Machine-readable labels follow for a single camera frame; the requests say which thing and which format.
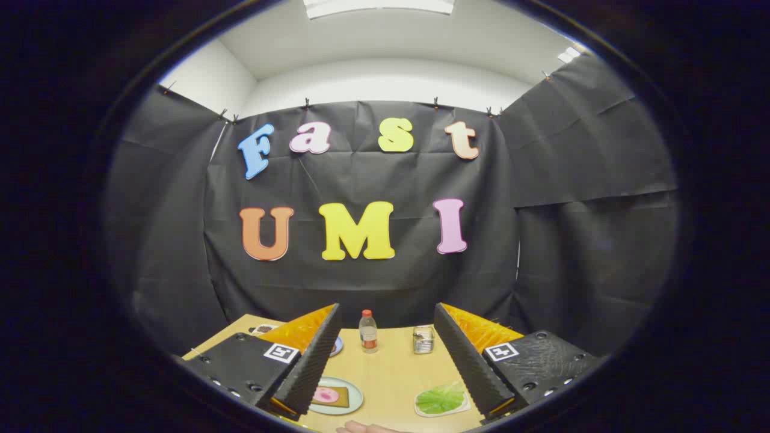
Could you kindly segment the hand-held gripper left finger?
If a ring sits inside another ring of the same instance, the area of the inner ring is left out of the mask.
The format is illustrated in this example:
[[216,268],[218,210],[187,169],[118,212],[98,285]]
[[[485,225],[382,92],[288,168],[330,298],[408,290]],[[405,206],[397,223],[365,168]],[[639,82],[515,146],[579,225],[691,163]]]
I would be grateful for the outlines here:
[[336,302],[258,336],[234,333],[180,364],[245,405],[297,421],[310,408],[342,323]]

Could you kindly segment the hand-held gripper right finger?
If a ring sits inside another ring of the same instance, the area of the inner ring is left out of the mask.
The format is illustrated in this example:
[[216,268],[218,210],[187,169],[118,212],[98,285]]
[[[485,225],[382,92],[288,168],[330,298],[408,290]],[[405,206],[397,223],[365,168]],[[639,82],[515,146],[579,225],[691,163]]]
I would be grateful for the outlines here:
[[482,424],[550,399],[604,361],[553,332],[520,334],[445,302],[433,324]]

